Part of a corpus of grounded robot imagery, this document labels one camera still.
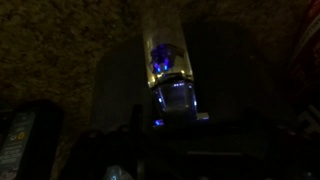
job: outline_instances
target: black object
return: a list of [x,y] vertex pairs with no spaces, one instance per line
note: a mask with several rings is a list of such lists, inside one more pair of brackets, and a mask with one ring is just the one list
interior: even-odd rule
[[0,179],[50,179],[62,122],[50,101],[18,108],[0,151]]

